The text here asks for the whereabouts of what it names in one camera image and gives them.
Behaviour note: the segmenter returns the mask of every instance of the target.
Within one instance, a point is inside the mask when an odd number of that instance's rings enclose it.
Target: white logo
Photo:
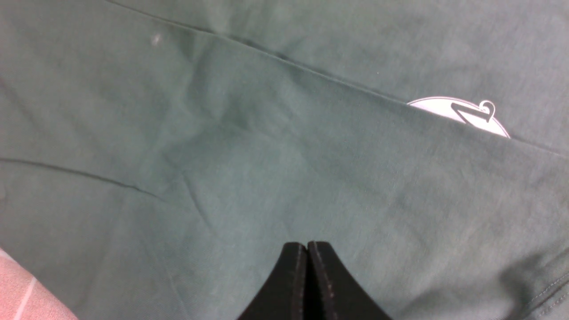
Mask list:
[[[472,102],[457,98],[428,97],[411,101],[408,105],[475,126],[506,138],[510,137],[501,123],[494,118],[496,106],[489,100],[484,100],[479,105],[475,105]]]

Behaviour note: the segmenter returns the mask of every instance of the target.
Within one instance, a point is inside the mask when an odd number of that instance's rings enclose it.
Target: white spot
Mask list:
[[[154,47],[156,47],[161,41],[162,41],[161,34],[155,34],[154,36],[152,36],[152,45]]]

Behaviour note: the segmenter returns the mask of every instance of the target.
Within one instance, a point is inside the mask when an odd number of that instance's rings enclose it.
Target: seam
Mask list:
[[[157,198],[162,200],[162,198],[160,198],[159,196],[153,194],[152,192],[143,190],[135,185],[132,184],[126,184],[117,180],[112,180],[110,178],[105,178],[102,177],[100,175],[96,175],[96,174],[92,174],[86,171],[80,171],[80,170],[75,170],[75,169],[69,169],[69,168],[65,168],[65,167],[60,167],[60,166],[55,166],[55,165],[50,165],[48,163],[41,163],[41,162],[37,162],[37,161],[29,161],[29,160],[24,160],[24,159],[13,159],[13,158],[4,158],[4,157],[0,157],[0,162],[3,163],[9,163],[9,164],[13,164],[13,165],[23,165],[23,166],[31,166],[31,167],[36,167],[36,168],[40,168],[40,169],[45,169],[45,170],[49,170],[49,171],[55,171],[55,172],[60,172],[60,173],[67,173],[67,174],[71,174],[71,175],[75,175],[75,176],[79,176],[79,177],[83,177],[83,178],[89,178],[89,179],[93,179],[93,180],[97,180],[100,182],[105,182],[105,183],[109,183],[109,184],[113,184],[117,187],[121,187],[121,188],[126,188],[126,189],[131,189],[134,190],[136,192],[140,192],[142,194],[145,195],[149,195],[153,198]]]
[[[537,315],[537,318],[540,318],[541,316],[545,315],[546,313],[548,313],[552,308],[554,308],[555,306],[557,306],[558,304],[560,304],[561,302],[563,302],[563,300],[565,300],[565,298],[569,296],[569,292],[567,292],[566,294],[564,294],[561,298],[557,299],[557,301],[555,301],[552,305],[550,305],[549,307],[547,307],[547,309],[545,309],[544,311],[542,311],[540,314]]]
[[[540,293],[540,294],[538,294],[537,296],[535,296],[535,297],[534,297],[533,299],[531,299],[530,302],[528,302],[527,304],[532,303],[535,299],[537,299],[537,298],[541,297],[542,295],[544,295],[547,291],[549,291],[549,289],[550,289],[552,286],[558,284],[561,280],[565,279],[567,276],[569,276],[569,272],[566,273],[566,274],[564,274],[561,278],[557,279],[555,282],[553,282],[553,283],[550,284],[549,286],[547,286],[547,288],[545,288],[545,290],[543,290],[542,293]]]
[[[322,273],[324,274],[324,280],[326,281],[326,287],[327,287],[329,295],[330,295],[330,300],[332,300],[332,302],[333,302],[334,291],[332,289],[332,283],[330,282],[330,279],[328,278],[328,274],[326,273],[326,268],[324,267],[324,262],[322,261],[320,251],[318,250],[318,243],[317,242],[314,242],[314,248],[316,249],[316,256],[318,257],[320,265],[322,266]],[[334,320],[337,320],[338,315],[336,314],[336,311],[334,310],[333,307],[331,309],[332,309],[332,316],[333,316]]]
[[[103,0],[103,1],[107,2],[111,5],[115,5],[119,8],[129,10],[129,11],[132,11],[134,13],[143,15],[143,16],[148,17],[150,19],[157,20],[157,21],[160,21],[160,22],[165,23],[165,24],[169,24],[169,25],[174,26],[174,27],[178,27],[178,28],[182,28],[182,29],[186,29],[186,30],[192,30],[194,32],[198,32],[201,34],[208,34],[208,35],[212,35],[212,36],[219,38],[219,39],[230,41],[230,42],[237,44],[239,46],[255,50],[256,52],[258,52],[260,54],[263,54],[265,56],[279,60],[283,63],[291,65],[291,66],[298,68],[302,71],[309,72],[309,73],[314,74],[316,76],[322,77],[328,81],[344,85],[348,88],[354,89],[355,91],[367,93],[367,94],[370,94],[372,96],[380,97],[380,98],[385,99],[387,101],[394,102],[397,104],[403,104],[408,108],[412,108],[411,106],[408,105],[408,102],[405,102],[405,101],[401,100],[400,98],[390,96],[386,93],[382,93],[382,92],[379,92],[379,91],[371,89],[371,88],[366,88],[362,84],[353,83],[347,79],[342,79],[342,78],[338,77],[338,75],[328,74],[325,71],[315,69],[314,67],[312,67],[310,65],[305,65],[305,64],[302,64],[298,61],[294,61],[294,60],[288,58],[287,56],[284,56],[283,54],[279,54],[278,52],[274,52],[274,51],[271,51],[267,48],[263,48],[262,45],[259,45],[258,43],[255,43],[249,39],[240,38],[238,36],[233,36],[233,35],[228,35],[228,34],[219,34],[213,30],[209,30],[206,28],[191,26],[191,25],[186,24],[186,23],[181,23],[181,22],[177,22],[174,20],[162,18],[160,16],[150,14],[150,13],[144,12],[144,11],[139,10],[139,9],[135,9],[133,7],[130,7],[130,6],[123,5],[121,3],[115,2],[114,0]],[[534,148],[537,148],[538,150],[541,150],[541,151],[562,157],[563,159],[569,159],[569,155],[565,155],[565,154],[561,153],[561,151],[556,151],[556,150],[549,148],[549,147],[539,146],[536,143],[526,141],[526,140],[519,138],[519,137],[510,136],[509,139],[517,141],[517,142],[522,143],[524,145],[532,146]]]
[[[341,78],[339,78],[339,77],[337,77],[337,76],[335,76],[335,75],[328,75],[328,74],[326,74],[326,73],[323,72],[323,71],[314,70],[312,67],[310,67],[310,66],[308,66],[308,65],[303,65],[302,63],[299,63],[299,62],[297,62],[297,61],[291,60],[291,59],[289,59],[288,57],[286,57],[286,56],[284,56],[284,55],[282,55],[282,54],[279,54],[278,52],[272,52],[271,50],[268,50],[268,49],[266,49],[266,48],[263,48],[262,45],[259,45],[259,44],[255,43],[255,42],[251,41],[251,40],[248,40],[248,39],[245,39],[245,38],[240,38],[240,37],[238,37],[238,36],[233,36],[233,35],[219,34],[219,33],[215,32],[215,31],[213,31],[213,30],[209,30],[209,29],[206,29],[206,28],[191,26],[191,25],[186,24],[186,23],[181,23],[181,22],[177,22],[177,21],[174,21],[174,20],[162,18],[162,17],[160,17],[160,16],[158,16],[158,15],[150,14],[150,13],[147,13],[147,12],[142,11],[142,10],[139,10],[139,9],[135,9],[135,8],[133,8],[133,7],[130,7],[130,6],[123,5],[123,4],[121,4],[121,3],[115,2],[114,0],[103,0],[103,1],[104,1],[104,2],[107,2],[107,3],[111,4],[111,5],[115,5],[115,6],[117,6],[117,7],[120,7],[120,8],[126,9],[126,10],[130,10],[130,11],[132,11],[132,12],[135,12],[135,13],[138,13],[138,14],[140,14],[140,15],[146,16],[146,17],[148,17],[148,18],[150,18],[150,19],[157,20],[157,21],[160,21],[160,22],[162,22],[162,23],[169,24],[169,25],[174,26],[174,27],[183,28],[183,29],[186,29],[186,30],[192,30],[192,31],[194,31],[194,32],[199,32],[199,33],[201,33],[201,34],[208,34],[208,35],[215,36],[216,38],[220,38],[220,39],[223,39],[223,40],[230,41],[230,42],[235,43],[235,44],[237,44],[237,45],[239,45],[239,46],[246,47],[246,48],[249,48],[249,49],[253,49],[253,50],[255,50],[256,52],[259,52],[259,53],[261,53],[261,54],[263,54],[263,55],[265,55],[265,56],[271,57],[271,58],[276,59],[276,60],[279,60],[279,61],[281,61],[281,62],[284,62],[284,63],[286,63],[286,64],[288,64],[288,65],[291,65],[291,66],[293,66],[293,67],[296,67],[296,68],[298,68],[298,69],[301,69],[302,71],[306,71],[306,72],[312,73],[312,74],[314,74],[314,75],[318,75],[318,76],[320,76],[320,77],[322,77],[322,78],[325,78],[325,79],[327,79],[327,80],[329,80],[329,81],[332,81],[332,82],[335,82],[335,83],[339,83],[339,84],[345,85],[345,86],[350,87],[350,88],[352,88],[352,89],[354,89],[354,90],[356,90],[356,91],[365,92],[365,93],[368,93],[368,94],[371,94],[371,95],[374,95],[374,96],[379,96],[379,97],[382,97],[382,98],[385,99],[385,100],[389,100],[389,101],[391,101],[391,102],[396,102],[396,103],[404,104],[404,105],[408,106],[407,103],[404,102],[404,101],[401,100],[401,99],[398,99],[398,98],[396,98],[396,97],[389,96],[389,95],[387,95],[387,94],[385,94],[385,93],[381,93],[381,92],[378,92],[378,91],[375,91],[375,90],[372,90],[372,89],[369,89],[369,88],[365,88],[365,87],[363,87],[363,86],[360,85],[360,84],[351,83],[351,82],[349,82],[349,81],[347,81],[347,80],[343,80],[343,79],[341,79]]]

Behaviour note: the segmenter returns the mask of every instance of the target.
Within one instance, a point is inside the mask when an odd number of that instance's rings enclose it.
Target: pink checkered fabric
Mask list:
[[[0,249],[1,320],[77,319],[35,277]]]

